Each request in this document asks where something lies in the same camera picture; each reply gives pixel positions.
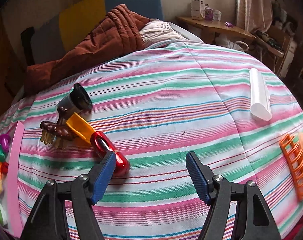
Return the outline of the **magenta plastic cup toy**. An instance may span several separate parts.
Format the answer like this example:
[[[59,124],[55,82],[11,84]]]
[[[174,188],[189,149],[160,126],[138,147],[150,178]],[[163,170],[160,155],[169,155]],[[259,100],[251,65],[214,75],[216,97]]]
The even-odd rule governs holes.
[[[7,134],[1,134],[0,135],[0,145],[2,147],[2,150],[7,154],[9,152],[9,143],[10,143],[11,137]]]

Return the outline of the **red jigsaw piece block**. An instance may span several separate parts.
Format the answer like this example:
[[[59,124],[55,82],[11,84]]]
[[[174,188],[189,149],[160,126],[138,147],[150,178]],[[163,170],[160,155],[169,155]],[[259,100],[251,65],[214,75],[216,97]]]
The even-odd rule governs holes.
[[[1,163],[1,173],[6,175],[8,173],[8,166],[9,164],[7,162]]]

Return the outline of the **pink shallow cardboard box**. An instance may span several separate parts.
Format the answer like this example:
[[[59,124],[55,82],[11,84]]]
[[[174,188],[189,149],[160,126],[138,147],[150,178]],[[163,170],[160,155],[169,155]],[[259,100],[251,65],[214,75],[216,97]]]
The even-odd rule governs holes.
[[[7,216],[7,225],[1,226],[16,238],[19,238],[23,231],[18,196],[18,165],[24,129],[23,123],[18,121],[6,132],[11,137],[9,152],[5,153],[5,161],[9,166],[8,173],[2,174],[2,181],[0,181],[0,203]]]

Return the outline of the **orange plastic rack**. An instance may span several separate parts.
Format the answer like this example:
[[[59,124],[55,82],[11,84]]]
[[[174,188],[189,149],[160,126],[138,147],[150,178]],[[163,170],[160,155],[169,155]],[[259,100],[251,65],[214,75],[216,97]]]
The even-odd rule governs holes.
[[[303,151],[298,140],[298,133],[286,134],[279,142],[280,149],[289,167],[296,195],[303,200]]]

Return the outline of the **teal plastic spool toy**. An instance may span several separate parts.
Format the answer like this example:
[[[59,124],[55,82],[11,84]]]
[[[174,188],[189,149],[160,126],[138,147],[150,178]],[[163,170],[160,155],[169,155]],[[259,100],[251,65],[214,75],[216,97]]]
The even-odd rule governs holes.
[[[6,155],[4,153],[4,150],[2,149],[2,146],[0,145],[0,163],[4,163],[6,160]]]

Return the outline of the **brown wooden massage brush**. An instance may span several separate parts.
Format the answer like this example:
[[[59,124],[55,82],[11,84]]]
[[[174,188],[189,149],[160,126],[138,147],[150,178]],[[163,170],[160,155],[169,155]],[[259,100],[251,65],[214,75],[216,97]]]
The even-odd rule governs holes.
[[[64,117],[68,111],[67,108],[58,107],[59,118],[56,123],[51,121],[42,121],[40,128],[42,129],[40,141],[45,145],[52,144],[56,149],[64,148],[64,142],[73,141],[77,135],[71,128],[64,123]]]

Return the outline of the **yellow orange plastic scoop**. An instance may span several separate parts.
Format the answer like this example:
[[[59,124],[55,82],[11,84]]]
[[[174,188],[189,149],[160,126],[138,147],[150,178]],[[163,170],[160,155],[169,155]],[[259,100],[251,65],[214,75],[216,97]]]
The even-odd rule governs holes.
[[[90,139],[92,134],[95,133],[94,128],[79,114],[73,113],[66,121],[67,126],[83,141],[91,144]]]

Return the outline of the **black silver cylinder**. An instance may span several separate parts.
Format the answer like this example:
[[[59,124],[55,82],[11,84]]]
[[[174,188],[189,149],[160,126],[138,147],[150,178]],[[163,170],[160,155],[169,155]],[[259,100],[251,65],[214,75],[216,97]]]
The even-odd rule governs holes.
[[[73,113],[89,109],[92,109],[91,98],[84,87],[77,82],[73,85],[73,90],[57,105],[58,113],[65,119],[70,118]]]

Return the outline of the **striped pink green bedspread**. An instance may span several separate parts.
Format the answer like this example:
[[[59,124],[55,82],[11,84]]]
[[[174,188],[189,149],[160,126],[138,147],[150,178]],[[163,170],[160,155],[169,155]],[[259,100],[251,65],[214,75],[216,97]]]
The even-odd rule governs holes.
[[[270,121],[250,112],[251,68],[268,87]],[[286,134],[303,132],[303,110],[290,90],[248,54],[167,41],[76,74],[20,100],[0,118],[0,134],[18,121],[25,128],[18,165],[23,224],[47,180],[72,181],[97,161],[91,147],[69,142],[57,150],[40,141],[40,123],[57,121],[56,106],[76,82],[93,103],[82,117],[131,165],[94,207],[106,239],[198,237],[209,208],[186,170],[189,151],[230,181],[255,181],[282,237],[303,216],[279,147]]]

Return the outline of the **wooden bedside shelf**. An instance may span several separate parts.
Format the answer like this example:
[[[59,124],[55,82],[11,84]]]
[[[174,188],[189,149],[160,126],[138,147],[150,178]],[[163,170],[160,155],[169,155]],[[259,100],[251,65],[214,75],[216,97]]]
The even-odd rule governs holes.
[[[176,21],[180,27],[186,30],[189,30],[188,27],[200,29],[200,38],[205,43],[213,43],[214,39],[220,34],[241,41],[252,42],[256,39],[256,37],[248,31],[238,27],[228,27],[226,24],[219,21],[194,20],[191,17],[184,16],[176,17]]]

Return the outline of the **grey yellow blue headboard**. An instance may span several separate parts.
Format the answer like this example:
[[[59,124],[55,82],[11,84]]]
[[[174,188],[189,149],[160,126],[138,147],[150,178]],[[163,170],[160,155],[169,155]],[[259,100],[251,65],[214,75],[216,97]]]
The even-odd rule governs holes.
[[[39,28],[28,27],[21,42],[28,66],[62,58],[79,44],[115,6],[163,20],[161,0],[83,0],[61,11]]]

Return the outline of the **rust brown quilted blanket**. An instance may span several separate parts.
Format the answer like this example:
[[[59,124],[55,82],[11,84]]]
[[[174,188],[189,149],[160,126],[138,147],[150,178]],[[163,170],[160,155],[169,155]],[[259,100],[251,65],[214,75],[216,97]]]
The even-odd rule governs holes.
[[[24,91],[35,95],[64,78],[106,61],[143,50],[140,30],[151,21],[120,4],[107,13],[100,24],[61,59],[27,68]]]

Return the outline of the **beige curtain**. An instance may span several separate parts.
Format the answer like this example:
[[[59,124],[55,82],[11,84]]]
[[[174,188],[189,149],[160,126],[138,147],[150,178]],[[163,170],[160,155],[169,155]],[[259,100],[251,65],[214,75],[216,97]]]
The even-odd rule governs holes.
[[[237,0],[237,27],[249,33],[256,31],[264,33],[271,23],[271,0]]]

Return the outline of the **purple small box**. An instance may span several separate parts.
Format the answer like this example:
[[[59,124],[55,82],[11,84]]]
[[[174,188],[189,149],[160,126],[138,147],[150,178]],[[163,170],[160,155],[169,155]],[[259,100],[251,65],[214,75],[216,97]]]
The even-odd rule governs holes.
[[[205,7],[205,21],[213,21],[213,9],[210,7]]]

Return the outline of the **white carton box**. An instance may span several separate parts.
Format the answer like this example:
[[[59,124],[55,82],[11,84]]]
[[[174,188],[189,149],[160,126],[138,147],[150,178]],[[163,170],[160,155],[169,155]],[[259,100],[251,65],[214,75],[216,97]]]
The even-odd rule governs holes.
[[[191,17],[193,20],[205,19],[205,3],[204,0],[191,0]]]

